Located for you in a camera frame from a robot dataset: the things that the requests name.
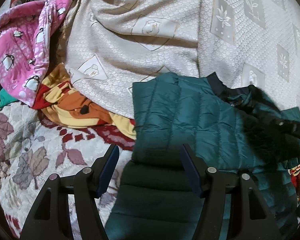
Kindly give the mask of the orange yellow red garment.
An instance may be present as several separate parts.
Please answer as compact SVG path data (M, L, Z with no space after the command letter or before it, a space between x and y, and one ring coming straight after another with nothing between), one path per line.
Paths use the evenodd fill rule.
M32 108L61 126L82 129L113 125L126 137L136 139L134 120L112 113L81 94L62 63L43 79Z

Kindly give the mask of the pink penguin print cloth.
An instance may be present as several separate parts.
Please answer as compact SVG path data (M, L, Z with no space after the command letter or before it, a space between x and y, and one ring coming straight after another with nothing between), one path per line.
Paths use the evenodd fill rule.
M30 107L49 67L50 37L72 2L31 1L0 15L0 84Z

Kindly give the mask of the dark green puffer jacket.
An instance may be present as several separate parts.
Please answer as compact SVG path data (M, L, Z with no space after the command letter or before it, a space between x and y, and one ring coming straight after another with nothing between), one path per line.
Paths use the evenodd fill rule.
M223 172L247 172L263 194L283 238L298 226L288 170L300 164L300 140L265 118L300 121L255 86L230 89L216 74L166 73L133 84L136 142L106 223L109 239L191 239L204 201L180 161L188 144Z

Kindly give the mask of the floral leaf bedspread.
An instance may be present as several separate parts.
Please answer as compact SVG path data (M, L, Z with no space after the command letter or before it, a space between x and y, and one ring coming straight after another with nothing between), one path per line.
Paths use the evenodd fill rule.
M106 223L134 140L115 126L73 129L51 122L19 102L0 109L0 205L12 235L19 238L26 217L49 175L71 176L117 144L120 158L109 187L96 205Z

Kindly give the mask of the beige patterned quilt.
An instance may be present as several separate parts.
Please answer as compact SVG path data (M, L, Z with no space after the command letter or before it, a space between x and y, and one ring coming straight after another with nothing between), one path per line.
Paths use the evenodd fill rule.
M113 113L131 118L132 84L166 72L214 72L300 109L296 0L74 0L64 27L72 85Z

